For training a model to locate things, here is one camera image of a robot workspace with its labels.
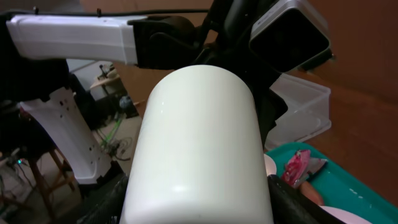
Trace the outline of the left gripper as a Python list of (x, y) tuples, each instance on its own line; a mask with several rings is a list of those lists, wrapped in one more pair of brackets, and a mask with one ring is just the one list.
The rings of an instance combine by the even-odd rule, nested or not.
[(210, 7), (202, 28), (218, 33), (205, 47), (199, 64), (214, 65), (233, 72), (249, 87), (255, 102), (261, 142), (265, 144), (276, 120), (286, 111), (285, 101), (270, 87), (280, 77), (249, 48), (254, 23), (276, 2), (274, 0), (218, 0)]

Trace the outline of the white cup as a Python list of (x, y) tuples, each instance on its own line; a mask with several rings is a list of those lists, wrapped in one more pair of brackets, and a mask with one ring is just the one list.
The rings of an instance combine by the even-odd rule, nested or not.
[(216, 66), (178, 69), (152, 90), (121, 223), (272, 223), (254, 100)]

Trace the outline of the red snack wrapper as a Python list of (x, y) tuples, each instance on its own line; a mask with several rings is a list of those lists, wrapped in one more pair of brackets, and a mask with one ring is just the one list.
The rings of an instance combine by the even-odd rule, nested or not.
[(327, 163), (327, 159), (312, 157), (309, 149), (298, 150), (285, 164), (282, 180), (297, 189)]

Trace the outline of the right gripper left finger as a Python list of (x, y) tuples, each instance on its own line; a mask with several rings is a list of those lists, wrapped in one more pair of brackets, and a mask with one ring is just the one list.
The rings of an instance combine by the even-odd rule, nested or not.
[(78, 207), (76, 223), (118, 224), (126, 194), (128, 176), (118, 174), (93, 189)]

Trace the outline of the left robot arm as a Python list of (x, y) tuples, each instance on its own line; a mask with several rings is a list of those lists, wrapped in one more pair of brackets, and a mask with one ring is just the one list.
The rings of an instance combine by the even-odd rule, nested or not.
[(107, 60), (165, 70), (147, 101), (137, 145), (264, 144), (287, 111), (280, 77), (249, 49), (257, 7), (214, 1), (200, 26), (183, 9), (122, 13), (1, 13), (1, 98), (48, 101), (67, 88), (67, 60)]

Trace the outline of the large white plate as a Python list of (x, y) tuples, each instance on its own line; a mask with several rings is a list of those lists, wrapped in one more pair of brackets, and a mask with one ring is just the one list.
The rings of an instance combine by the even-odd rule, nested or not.
[(333, 215), (334, 217), (338, 218), (339, 220), (345, 222), (346, 224), (372, 224), (371, 222), (361, 218), (358, 215), (355, 215), (351, 212), (347, 212), (340, 208), (334, 208), (329, 206), (321, 206), (329, 214)]

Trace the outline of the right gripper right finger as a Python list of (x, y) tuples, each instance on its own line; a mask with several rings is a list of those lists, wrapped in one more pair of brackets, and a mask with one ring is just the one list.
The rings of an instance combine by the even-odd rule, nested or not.
[(277, 175), (269, 175), (267, 181), (274, 223), (345, 224), (286, 184)]

